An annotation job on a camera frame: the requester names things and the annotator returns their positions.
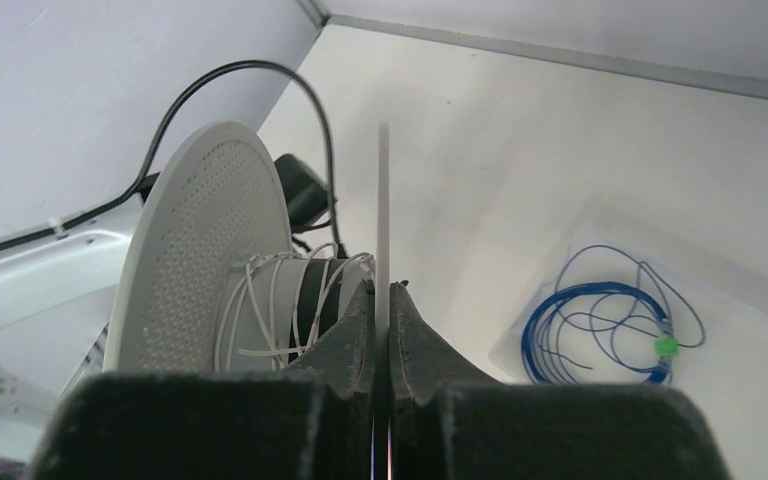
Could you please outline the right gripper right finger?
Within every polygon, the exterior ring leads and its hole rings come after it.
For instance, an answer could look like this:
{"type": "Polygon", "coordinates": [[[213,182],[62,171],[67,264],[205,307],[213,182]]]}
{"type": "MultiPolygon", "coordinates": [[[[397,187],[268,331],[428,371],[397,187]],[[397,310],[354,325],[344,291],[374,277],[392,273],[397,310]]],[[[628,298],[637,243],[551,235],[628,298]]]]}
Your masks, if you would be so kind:
{"type": "Polygon", "coordinates": [[[396,479],[726,479],[701,412],[652,385],[502,383],[390,287],[396,479]]]}

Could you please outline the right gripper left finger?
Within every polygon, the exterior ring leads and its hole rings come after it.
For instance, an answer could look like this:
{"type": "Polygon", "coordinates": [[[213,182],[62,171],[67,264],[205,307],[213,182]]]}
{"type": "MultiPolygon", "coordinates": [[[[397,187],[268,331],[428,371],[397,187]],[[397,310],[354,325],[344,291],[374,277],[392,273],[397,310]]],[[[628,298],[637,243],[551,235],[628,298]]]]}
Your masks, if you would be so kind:
{"type": "Polygon", "coordinates": [[[30,479],[367,479],[374,288],[277,372],[103,373],[61,404],[30,479]]]}

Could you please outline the white cable spool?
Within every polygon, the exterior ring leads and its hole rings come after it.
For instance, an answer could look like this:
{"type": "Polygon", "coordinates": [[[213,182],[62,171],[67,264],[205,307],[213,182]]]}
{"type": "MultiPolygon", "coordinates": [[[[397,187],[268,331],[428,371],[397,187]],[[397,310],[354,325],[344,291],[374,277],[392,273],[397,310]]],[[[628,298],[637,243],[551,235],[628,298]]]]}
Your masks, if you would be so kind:
{"type": "Polygon", "coordinates": [[[374,258],[293,248],[279,175],[250,129],[193,133],[158,177],[117,287],[107,371],[288,367],[346,312],[374,258]]]}

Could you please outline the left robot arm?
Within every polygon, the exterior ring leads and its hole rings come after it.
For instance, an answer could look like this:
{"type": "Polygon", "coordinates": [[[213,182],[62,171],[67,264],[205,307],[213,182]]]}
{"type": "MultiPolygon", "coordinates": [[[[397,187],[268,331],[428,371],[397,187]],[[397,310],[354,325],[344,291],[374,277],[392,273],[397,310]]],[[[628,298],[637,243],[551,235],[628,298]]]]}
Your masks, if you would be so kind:
{"type": "Polygon", "coordinates": [[[284,156],[182,151],[126,228],[0,261],[0,466],[31,459],[60,398],[98,371],[287,367],[336,321],[337,259],[292,249],[284,156]]]}

